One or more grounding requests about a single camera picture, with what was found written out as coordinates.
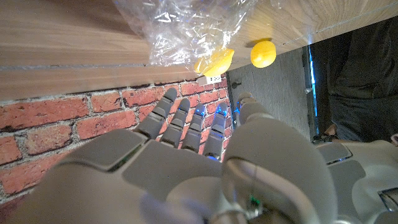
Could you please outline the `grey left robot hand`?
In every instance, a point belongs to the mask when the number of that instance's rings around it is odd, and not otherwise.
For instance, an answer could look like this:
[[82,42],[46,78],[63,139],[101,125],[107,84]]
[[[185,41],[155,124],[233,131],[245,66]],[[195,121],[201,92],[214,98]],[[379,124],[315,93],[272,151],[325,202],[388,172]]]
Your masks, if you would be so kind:
[[387,141],[329,142],[317,147],[331,172],[335,223],[397,223],[397,147]]

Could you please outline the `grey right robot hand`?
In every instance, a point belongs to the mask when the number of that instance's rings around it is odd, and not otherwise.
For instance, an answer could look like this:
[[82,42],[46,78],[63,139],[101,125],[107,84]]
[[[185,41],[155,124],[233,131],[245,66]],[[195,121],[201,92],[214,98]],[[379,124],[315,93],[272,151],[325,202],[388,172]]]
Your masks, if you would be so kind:
[[204,108],[183,130],[183,100],[168,90],[132,131],[117,129],[80,146],[46,172],[8,223],[333,223],[333,179],[323,156],[273,118],[249,93],[241,124],[224,144],[220,104],[200,150]]

